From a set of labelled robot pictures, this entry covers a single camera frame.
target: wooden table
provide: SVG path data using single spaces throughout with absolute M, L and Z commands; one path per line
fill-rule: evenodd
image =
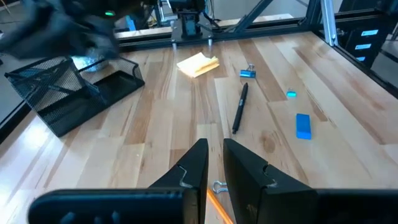
M 221 65 L 198 78 L 177 70 L 198 52 Z M 61 139 L 30 113 L 0 145 L 2 223 L 24 222 L 30 202 L 53 189 L 147 187 L 199 138 L 210 145 L 209 185 L 224 181 L 222 142 L 232 138 L 311 187 L 398 187 L 398 100 L 312 33 L 126 57 L 140 64 L 144 88 Z M 239 78 L 248 63 L 256 79 Z M 311 116 L 311 141 L 295 137 L 296 113 Z M 228 194 L 219 200 L 233 216 Z M 222 223 L 207 206 L 206 223 Z

